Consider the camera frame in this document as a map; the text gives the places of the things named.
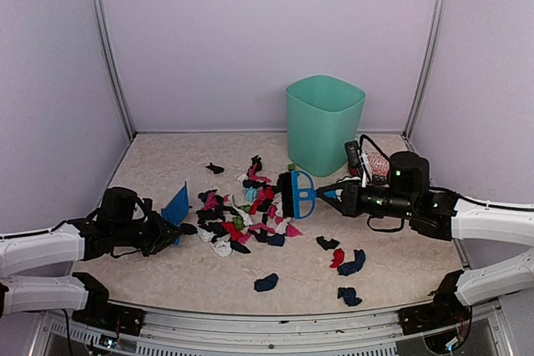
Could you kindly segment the blue hand brush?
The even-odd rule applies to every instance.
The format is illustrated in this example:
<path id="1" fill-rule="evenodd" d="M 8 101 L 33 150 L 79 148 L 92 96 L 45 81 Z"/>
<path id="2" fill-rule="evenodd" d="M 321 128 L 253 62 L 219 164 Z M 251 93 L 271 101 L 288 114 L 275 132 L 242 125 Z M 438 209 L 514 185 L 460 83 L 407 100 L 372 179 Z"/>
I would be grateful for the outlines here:
<path id="1" fill-rule="evenodd" d="M 277 184 L 281 197 L 281 216 L 297 220 L 308 218 L 318 198 L 312 177 L 304 171 L 292 170 L 279 175 Z"/>

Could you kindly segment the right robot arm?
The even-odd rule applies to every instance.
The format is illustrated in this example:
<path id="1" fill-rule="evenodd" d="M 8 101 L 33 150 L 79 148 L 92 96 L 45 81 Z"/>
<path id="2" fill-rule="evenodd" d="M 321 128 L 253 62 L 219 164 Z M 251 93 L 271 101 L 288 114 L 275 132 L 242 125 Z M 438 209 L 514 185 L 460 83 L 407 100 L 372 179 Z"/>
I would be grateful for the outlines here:
<path id="1" fill-rule="evenodd" d="M 426 317 L 443 326 L 467 307 L 533 286 L 533 207 L 468 198 L 430 184 L 430 164 L 416 153 L 389 158 L 386 186 L 345 180 L 316 195 L 345 217 L 398 218 L 428 238 L 484 239 L 526 245 L 528 250 L 479 269 L 457 270 L 441 281 Z"/>

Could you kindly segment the blue dustpan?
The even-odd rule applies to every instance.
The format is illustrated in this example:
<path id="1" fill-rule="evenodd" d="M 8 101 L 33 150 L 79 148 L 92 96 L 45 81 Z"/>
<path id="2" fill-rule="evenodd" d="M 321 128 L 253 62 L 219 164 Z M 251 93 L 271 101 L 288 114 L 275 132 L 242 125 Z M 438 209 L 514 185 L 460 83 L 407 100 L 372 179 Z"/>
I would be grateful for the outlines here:
<path id="1" fill-rule="evenodd" d="M 187 183 L 174 195 L 169 203 L 161 209 L 161 216 L 167 222 L 179 226 L 189 212 L 189 194 Z"/>

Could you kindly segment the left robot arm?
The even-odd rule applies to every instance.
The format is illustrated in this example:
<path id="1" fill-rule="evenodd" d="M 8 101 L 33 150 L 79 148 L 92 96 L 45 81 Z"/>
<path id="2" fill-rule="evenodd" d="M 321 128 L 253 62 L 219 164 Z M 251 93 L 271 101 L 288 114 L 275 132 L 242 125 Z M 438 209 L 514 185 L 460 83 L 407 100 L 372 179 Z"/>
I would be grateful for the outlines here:
<path id="1" fill-rule="evenodd" d="M 104 255 L 117 258 L 116 248 L 149 257 L 196 229 L 178 226 L 153 210 L 149 198 L 129 188 L 105 191 L 100 206 L 85 218 L 64 220 L 41 231 L 1 237 L 1 314 L 65 309 L 106 327 L 117 318 L 108 290 L 88 273 L 33 277 L 26 272 L 57 264 L 87 262 Z"/>

